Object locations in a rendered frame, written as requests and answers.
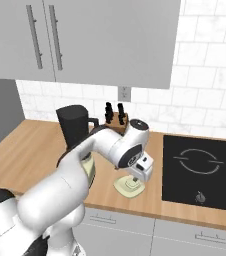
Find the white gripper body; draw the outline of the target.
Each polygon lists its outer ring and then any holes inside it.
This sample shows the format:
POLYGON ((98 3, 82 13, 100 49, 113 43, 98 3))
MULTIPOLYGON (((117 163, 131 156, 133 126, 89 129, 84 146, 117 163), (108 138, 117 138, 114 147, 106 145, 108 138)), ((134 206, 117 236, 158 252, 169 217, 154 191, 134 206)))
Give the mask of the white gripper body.
POLYGON ((148 182, 152 175, 152 167, 148 169, 143 168, 140 165, 133 165, 127 168, 127 171, 135 178, 142 182, 148 182))

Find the black jug cream base blender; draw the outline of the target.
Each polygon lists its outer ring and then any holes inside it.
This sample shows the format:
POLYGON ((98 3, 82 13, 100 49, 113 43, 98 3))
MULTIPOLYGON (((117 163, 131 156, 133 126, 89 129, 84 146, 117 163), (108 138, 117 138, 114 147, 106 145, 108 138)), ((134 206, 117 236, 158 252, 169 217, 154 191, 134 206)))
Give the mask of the black jug cream base blender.
MULTIPOLYGON (((89 122, 92 122, 94 127, 99 125, 98 118, 89 118, 88 110, 82 105, 70 105, 59 108, 56 110, 56 114, 66 142, 65 153, 89 134, 89 122)), ((88 153, 81 163, 88 175, 89 187, 91 187, 95 177, 95 163, 91 153, 88 153)))

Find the grey drawer front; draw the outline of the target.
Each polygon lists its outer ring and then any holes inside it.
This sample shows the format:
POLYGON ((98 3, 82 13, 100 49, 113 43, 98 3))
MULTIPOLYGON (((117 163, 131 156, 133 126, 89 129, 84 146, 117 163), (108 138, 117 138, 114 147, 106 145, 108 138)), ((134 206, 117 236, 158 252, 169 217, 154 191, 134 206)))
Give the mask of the grey drawer front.
POLYGON ((156 219, 151 256, 226 256, 226 244, 195 239, 200 232, 226 240, 224 230, 156 219))
POLYGON ((87 256, 150 256, 154 222, 152 218, 86 208, 83 221, 73 232, 87 256), (116 224, 91 221, 91 215, 111 217, 116 224))

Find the wooden knife block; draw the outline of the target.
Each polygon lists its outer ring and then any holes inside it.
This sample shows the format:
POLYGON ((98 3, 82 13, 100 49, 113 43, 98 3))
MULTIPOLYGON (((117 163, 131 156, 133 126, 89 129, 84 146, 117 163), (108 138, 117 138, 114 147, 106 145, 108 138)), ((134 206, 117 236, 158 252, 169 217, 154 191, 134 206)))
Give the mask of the wooden knife block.
POLYGON ((122 118, 122 121, 119 121, 119 113, 114 112, 113 119, 109 123, 105 122, 105 125, 114 130, 115 132, 119 133, 120 135, 123 135, 125 133, 128 123, 128 114, 125 114, 125 116, 122 118))

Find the black hob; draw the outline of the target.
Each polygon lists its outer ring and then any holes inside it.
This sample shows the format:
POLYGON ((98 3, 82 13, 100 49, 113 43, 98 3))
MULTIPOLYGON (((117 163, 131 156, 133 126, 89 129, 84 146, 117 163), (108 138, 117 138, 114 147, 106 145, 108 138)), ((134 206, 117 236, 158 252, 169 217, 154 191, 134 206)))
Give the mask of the black hob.
POLYGON ((164 135, 162 200, 226 210, 226 141, 164 135))

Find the grey wall socket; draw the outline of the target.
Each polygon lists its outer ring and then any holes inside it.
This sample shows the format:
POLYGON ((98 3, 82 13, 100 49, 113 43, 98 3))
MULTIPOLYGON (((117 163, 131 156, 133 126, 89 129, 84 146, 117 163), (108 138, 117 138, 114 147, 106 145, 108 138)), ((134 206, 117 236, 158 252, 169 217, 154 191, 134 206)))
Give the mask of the grey wall socket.
POLYGON ((125 86, 118 87, 118 100, 124 102, 131 101, 131 88, 125 86))

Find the grey wall cupboard door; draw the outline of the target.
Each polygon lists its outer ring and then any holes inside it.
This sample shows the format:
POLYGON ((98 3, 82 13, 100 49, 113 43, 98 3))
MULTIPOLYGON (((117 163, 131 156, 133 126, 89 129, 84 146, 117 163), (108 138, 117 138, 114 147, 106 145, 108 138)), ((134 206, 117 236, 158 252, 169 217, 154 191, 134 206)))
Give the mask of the grey wall cupboard door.
POLYGON ((181 0, 44 0, 58 82, 168 89, 181 0), (49 14, 54 5, 63 70, 49 14))
POLYGON ((43 0, 0 0, 0 79, 54 82, 43 0), (43 69, 38 69, 26 5, 32 6, 43 69))

